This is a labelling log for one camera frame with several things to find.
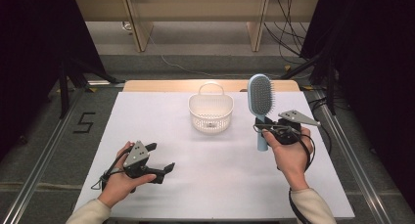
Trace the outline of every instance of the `white basket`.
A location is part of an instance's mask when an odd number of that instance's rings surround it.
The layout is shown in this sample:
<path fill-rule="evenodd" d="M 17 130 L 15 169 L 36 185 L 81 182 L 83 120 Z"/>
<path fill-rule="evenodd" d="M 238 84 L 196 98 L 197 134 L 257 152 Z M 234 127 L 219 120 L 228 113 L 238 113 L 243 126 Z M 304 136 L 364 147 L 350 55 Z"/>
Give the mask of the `white basket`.
<path fill-rule="evenodd" d="M 217 85 L 222 89 L 221 94 L 202 94 L 206 85 Z M 233 111 L 232 97 L 225 95 L 223 87 L 216 82 L 207 82 L 199 88 L 199 94 L 189 99 L 189 110 L 193 126 L 207 134 L 217 134 L 227 129 Z"/>

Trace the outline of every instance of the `cable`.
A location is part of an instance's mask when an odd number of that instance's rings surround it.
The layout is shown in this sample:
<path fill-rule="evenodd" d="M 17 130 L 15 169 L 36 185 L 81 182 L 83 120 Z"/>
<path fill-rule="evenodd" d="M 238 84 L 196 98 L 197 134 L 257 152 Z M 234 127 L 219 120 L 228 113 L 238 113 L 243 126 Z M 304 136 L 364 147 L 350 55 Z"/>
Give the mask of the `cable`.
<path fill-rule="evenodd" d="M 286 15 L 286 13 L 285 13 L 285 10 L 284 10 L 284 8 L 283 8 L 283 6 L 282 6 L 282 4 L 281 4 L 281 2 L 280 2 L 280 0 L 277 0 L 278 1 L 278 4 L 279 4 L 279 6 L 280 6 L 280 8 L 281 8 L 281 11 L 282 11 L 282 13 L 283 13 L 283 15 L 284 15 L 284 18 L 285 18 L 285 20 L 286 20 L 286 23 L 284 24 L 284 30 L 285 30 L 285 27 L 287 26 L 287 24 L 289 25 L 289 27 L 291 28 L 291 32 L 292 32 L 292 34 L 296 34 L 296 32 L 294 31 L 294 29 L 293 29 L 293 26 L 292 26 L 292 24 L 291 24 L 291 3 L 292 3 L 292 1 L 293 0 L 287 0 L 288 1 L 288 6 L 287 6 L 287 10 L 288 10 L 288 12 L 287 12 L 287 15 Z M 298 44 L 297 44 L 297 41 L 296 41 L 296 38 L 293 36 L 293 40 L 294 40 L 294 43 L 296 44 L 296 47 L 297 47 L 297 49 L 299 50 L 299 52 L 300 52 L 300 48 L 299 48 L 299 46 L 298 46 Z"/>
<path fill-rule="evenodd" d="M 120 153 L 118 155 L 118 157 L 116 157 L 113 164 L 111 164 L 110 168 L 107 171 L 104 172 L 104 174 L 100 177 L 100 179 L 98 180 L 97 183 L 92 185 L 92 187 L 91 187 L 92 190 L 101 190 L 101 184 L 100 184 L 101 182 L 107 182 L 108 179 L 110 178 L 110 176 L 113 175 L 113 174 L 125 172 L 124 170 L 119 170 L 119 171 L 113 172 L 113 169 L 114 169 L 115 165 L 118 163 L 118 161 L 122 158 L 122 156 L 124 156 L 125 154 L 128 154 L 128 153 L 131 152 L 131 149 L 132 149 L 132 147 L 125 149 L 124 151 L 122 151 L 122 153 Z"/>
<path fill-rule="evenodd" d="M 297 141 L 301 144 L 302 148 L 304 149 L 305 153 L 307 154 L 307 164 L 305 166 L 305 171 L 308 169 L 308 167 L 312 164 L 312 162 L 314 161 L 314 157 L 315 157 L 315 145 L 314 145 L 314 141 L 311 139 L 310 136 L 305 135 L 305 134 L 300 134 L 300 137 L 297 136 L 296 133 L 292 132 L 293 136 L 297 139 Z M 312 157 L 311 157 L 311 153 L 308 150 L 308 147 L 305 145 L 305 143 L 302 141 L 301 136 L 307 137 L 309 138 L 310 142 L 311 142 L 311 147 L 313 149 L 313 153 L 312 153 Z"/>
<path fill-rule="evenodd" d="M 301 25 L 301 27 L 304 30 L 304 32 L 307 33 L 307 29 L 305 29 L 305 27 L 302 25 L 302 22 L 299 22 L 299 24 Z"/>
<path fill-rule="evenodd" d="M 325 104 L 326 104 L 326 97 L 324 97 L 324 98 L 322 98 L 322 99 L 319 99 L 319 100 L 313 100 L 313 101 L 310 101 L 310 102 L 308 102 L 308 103 L 309 103 L 309 104 L 314 103 L 314 105 L 313 105 L 313 107 L 312 107 L 312 109 L 311 109 L 311 114 L 312 114 L 312 116 L 314 117 L 314 119 L 315 119 L 315 120 L 320 121 L 320 120 L 318 120 L 318 118 L 315 116 L 314 111 L 315 111 L 316 109 L 320 108 L 321 106 L 323 106 L 323 105 L 325 105 Z M 330 155 L 330 154 L 332 153 L 332 148 L 333 148 L 332 138 L 330 137 L 329 131 L 327 131 L 327 129 L 326 129 L 326 128 L 322 125 L 322 124 L 320 124 L 320 127 L 321 127 L 321 129 L 323 129 L 323 131 L 326 133 L 327 138 L 328 138 L 328 140 L 329 140 L 329 147 L 328 147 L 328 149 L 327 149 L 327 152 L 328 152 L 328 154 Z"/>
<path fill-rule="evenodd" d="M 300 35 L 297 35 L 297 34 L 295 34 L 295 33 L 290 33 L 290 32 L 288 32 L 288 31 L 286 31 L 286 30 L 284 30 L 283 28 L 281 28 L 276 22 L 274 22 L 274 25 L 275 25 L 275 27 L 277 27 L 279 30 L 281 30 L 281 32 L 284 32 L 284 33 L 286 33 L 287 35 L 292 35 L 292 36 L 295 36 L 295 37 L 298 37 L 298 38 L 300 38 L 300 39 L 305 39 L 305 37 L 303 37 L 303 36 L 300 36 Z"/>
<path fill-rule="evenodd" d="M 284 42 L 281 40 L 281 38 L 278 38 L 278 37 L 277 37 L 277 35 L 275 35 L 275 34 L 271 31 L 271 29 L 269 29 L 269 28 L 268 28 L 268 25 L 267 25 L 266 23 L 264 23 L 264 26 L 265 26 L 266 30 L 268 31 L 269 35 L 271 35 L 271 37 L 272 37 L 275 41 L 277 41 L 277 42 L 278 42 L 278 44 L 279 44 L 280 46 L 283 46 L 284 48 L 286 48 L 287 50 L 291 51 L 293 54 L 295 54 L 295 55 L 297 55 L 297 56 L 299 56 L 299 55 L 300 55 L 300 53 L 298 53 L 297 51 L 293 50 L 293 49 L 292 49 L 291 47 L 289 47 L 286 43 L 284 43 Z"/>
<path fill-rule="evenodd" d="M 154 42 L 153 38 L 151 36 L 149 36 L 150 41 L 158 48 L 158 45 Z M 207 75 L 207 76 L 211 76 L 211 77 L 221 77 L 221 76 L 245 76 L 245 77 L 250 77 L 253 76 L 255 73 L 252 74 L 211 74 L 211 73 L 207 73 L 204 71 L 196 71 L 196 70 L 189 70 L 186 69 L 185 67 L 182 67 L 180 65 L 176 65 L 176 64 L 171 64 L 169 63 L 164 55 L 161 55 L 161 59 L 164 61 L 165 64 L 172 66 L 172 67 L 179 67 L 180 69 L 190 72 L 190 73 L 194 73 L 194 74 L 202 74 L 202 75 Z M 274 77 L 281 77 L 281 75 L 276 75 L 276 74 L 271 74 L 271 73 L 264 73 L 265 75 L 268 76 L 274 76 Z"/>

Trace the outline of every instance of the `sleeve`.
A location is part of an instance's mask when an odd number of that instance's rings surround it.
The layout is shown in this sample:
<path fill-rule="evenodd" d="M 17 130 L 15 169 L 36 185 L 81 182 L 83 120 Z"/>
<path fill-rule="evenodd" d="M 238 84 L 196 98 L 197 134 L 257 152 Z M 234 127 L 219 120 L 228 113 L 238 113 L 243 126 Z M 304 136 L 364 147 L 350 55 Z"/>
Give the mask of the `sleeve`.
<path fill-rule="evenodd" d="M 110 213 L 109 207 L 95 199 L 75 211 L 68 219 L 67 224 L 102 224 L 110 217 Z"/>
<path fill-rule="evenodd" d="M 290 204 L 299 223 L 336 223 L 329 205 L 311 188 L 291 191 Z"/>

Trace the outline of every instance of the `hand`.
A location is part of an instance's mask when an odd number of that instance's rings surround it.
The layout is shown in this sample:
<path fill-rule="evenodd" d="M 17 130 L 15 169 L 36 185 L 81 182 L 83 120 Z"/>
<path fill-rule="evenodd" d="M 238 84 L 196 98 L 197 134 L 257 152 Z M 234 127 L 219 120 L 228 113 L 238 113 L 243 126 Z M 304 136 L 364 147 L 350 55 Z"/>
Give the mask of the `hand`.
<path fill-rule="evenodd" d="M 262 135 L 272 148 L 277 166 L 283 172 L 291 189 L 293 191 L 307 189 L 308 184 L 305 181 L 304 175 L 304 169 L 307 164 L 307 155 L 302 145 L 299 142 L 292 145 L 282 145 L 275 139 L 274 135 L 266 129 L 262 130 Z M 302 127 L 301 135 L 310 136 L 310 130 Z M 310 153 L 312 153 L 313 148 L 310 139 L 301 136 L 301 140 L 307 146 Z"/>
<path fill-rule="evenodd" d="M 134 143 L 127 142 L 125 146 L 118 151 L 118 157 L 124 150 L 134 146 Z M 122 156 L 116 163 L 115 168 L 122 169 L 127 155 Z M 125 173 L 115 173 L 110 176 L 107 186 L 98 197 L 98 200 L 103 202 L 109 208 L 112 208 L 116 203 L 124 200 L 128 194 L 135 188 L 145 183 L 151 182 L 156 178 L 155 174 L 147 174 L 139 178 L 130 178 Z"/>

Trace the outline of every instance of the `white tabletop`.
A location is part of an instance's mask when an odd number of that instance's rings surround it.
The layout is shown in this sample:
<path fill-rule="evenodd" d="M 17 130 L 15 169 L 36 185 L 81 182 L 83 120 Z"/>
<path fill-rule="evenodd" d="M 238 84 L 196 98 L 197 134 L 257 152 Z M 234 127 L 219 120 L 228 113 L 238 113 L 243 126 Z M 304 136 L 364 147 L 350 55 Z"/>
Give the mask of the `white tabletop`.
<path fill-rule="evenodd" d="M 111 217 L 158 221 L 247 221 L 295 218 L 289 186 L 270 150 L 256 149 L 248 94 L 226 93 L 235 108 L 228 129 L 206 135 L 191 125 L 188 99 L 195 93 L 119 93 L 75 209 L 99 196 L 91 190 L 126 141 L 157 143 L 147 163 L 174 170 L 159 184 L 145 184 L 118 203 Z M 275 93 L 278 112 L 311 112 L 302 92 Z M 326 200 L 336 218 L 354 217 L 345 191 L 316 126 L 307 125 L 316 156 L 306 172 L 310 187 Z"/>

